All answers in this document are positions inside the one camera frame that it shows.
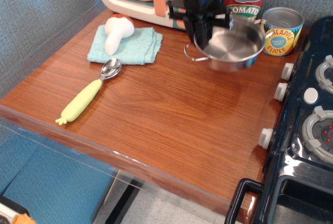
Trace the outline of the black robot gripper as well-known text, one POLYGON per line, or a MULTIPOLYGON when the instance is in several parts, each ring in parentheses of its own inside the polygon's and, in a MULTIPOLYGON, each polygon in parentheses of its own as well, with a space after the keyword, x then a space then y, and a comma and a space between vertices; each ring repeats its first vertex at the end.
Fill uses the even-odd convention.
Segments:
POLYGON ((213 26, 210 21, 198 21, 205 16, 216 16, 226 13, 223 0, 168 0, 169 18, 182 20, 190 38, 194 37, 197 45, 204 48, 212 38, 213 26))

